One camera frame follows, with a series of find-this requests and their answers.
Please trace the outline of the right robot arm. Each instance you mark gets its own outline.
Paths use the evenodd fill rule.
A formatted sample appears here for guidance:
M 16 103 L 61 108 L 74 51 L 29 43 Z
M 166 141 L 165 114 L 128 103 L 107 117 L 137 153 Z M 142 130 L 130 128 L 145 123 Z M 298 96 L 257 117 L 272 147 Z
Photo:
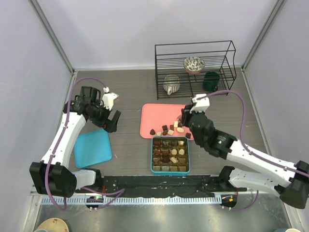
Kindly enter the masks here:
M 186 105 L 181 110 L 181 123 L 189 128 L 196 145 L 216 158 L 254 170 L 247 173 L 234 167 L 224 167 L 218 178 L 220 189 L 256 189 L 279 197 L 291 207 L 305 209 L 309 197 L 308 163 L 293 163 L 256 150 L 235 136 L 217 130 L 203 111 L 196 112 L 193 108 Z

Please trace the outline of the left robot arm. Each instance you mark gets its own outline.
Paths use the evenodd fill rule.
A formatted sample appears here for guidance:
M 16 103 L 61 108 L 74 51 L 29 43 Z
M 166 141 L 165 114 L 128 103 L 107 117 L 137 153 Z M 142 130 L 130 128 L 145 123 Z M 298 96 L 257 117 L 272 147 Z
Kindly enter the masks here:
M 100 171 L 81 169 L 71 172 L 68 170 L 69 160 L 76 139 L 88 120 L 108 133 L 117 130 L 120 111 L 115 111 L 112 119 L 109 115 L 118 97 L 108 87 L 102 91 L 82 87 L 80 94 L 64 105 L 62 121 L 52 144 L 41 161 L 33 162 L 29 168 L 39 194 L 69 198 L 83 187 L 93 193 L 102 189 Z

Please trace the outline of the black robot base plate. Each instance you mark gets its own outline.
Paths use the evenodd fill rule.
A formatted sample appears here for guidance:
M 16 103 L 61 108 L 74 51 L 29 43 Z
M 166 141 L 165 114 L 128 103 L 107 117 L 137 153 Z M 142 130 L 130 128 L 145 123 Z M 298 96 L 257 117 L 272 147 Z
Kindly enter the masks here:
M 246 188 L 235 188 L 218 176 L 105 176 L 99 187 L 90 187 L 106 193 L 124 189 L 124 198 L 197 198 L 212 197 L 219 192 L 244 192 Z

